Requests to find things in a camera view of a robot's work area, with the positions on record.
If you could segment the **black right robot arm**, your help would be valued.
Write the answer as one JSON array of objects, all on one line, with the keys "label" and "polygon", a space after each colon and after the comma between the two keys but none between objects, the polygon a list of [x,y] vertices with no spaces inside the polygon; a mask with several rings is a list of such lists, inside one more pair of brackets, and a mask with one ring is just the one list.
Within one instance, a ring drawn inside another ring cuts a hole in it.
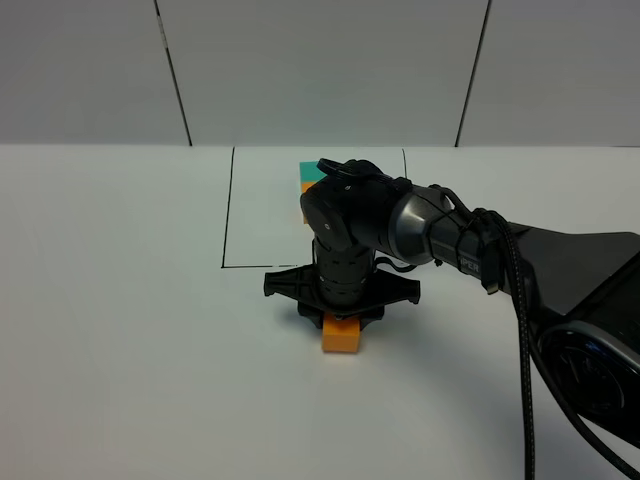
[{"label": "black right robot arm", "polygon": [[577,414],[638,444],[637,234],[517,223],[501,231],[447,188],[390,177],[366,160],[322,159],[318,167],[322,178],[300,199],[313,260],[267,274],[266,295],[295,300],[315,325],[327,314],[369,323],[389,304],[417,303],[420,285],[406,274],[431,262],[474,277],[488,293],[513,294],[506,248],[514,244],[544,367]]}]

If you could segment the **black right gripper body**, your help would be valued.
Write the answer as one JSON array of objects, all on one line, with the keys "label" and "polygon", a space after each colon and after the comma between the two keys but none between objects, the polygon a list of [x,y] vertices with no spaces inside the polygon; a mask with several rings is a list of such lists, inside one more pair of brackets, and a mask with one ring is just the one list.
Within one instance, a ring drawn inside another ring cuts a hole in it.
[{"label": "black right gripper body", "polygon": [[265,296],[282,295],[343,319],[357,316],[362,308],[418,303],[420,282],[404,276],[412,270],[411,265],[401,266],[362,245],[338,251],[314,239],[312,262],[266,273],[263,291]]}]

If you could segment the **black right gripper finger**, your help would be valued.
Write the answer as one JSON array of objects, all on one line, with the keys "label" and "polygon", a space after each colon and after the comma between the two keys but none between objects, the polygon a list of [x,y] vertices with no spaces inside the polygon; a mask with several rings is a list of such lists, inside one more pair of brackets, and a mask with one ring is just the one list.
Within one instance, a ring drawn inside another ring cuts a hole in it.
[{"label": "black right gripper finger", "polygon": [[359,321],[359,329],[364,330],[368,325],[375,321],[379,321],[384,317],[385,307],[384,306],[376,306],[370,307],[367,309],[360,309],[357,312],[357,317]]},{"label": "black right gripper finger", "polygon": [[316,329],[322,329],[324,324],[324,312],[304,303],[297,303],[297,312],[301,317],[308,319]]}]

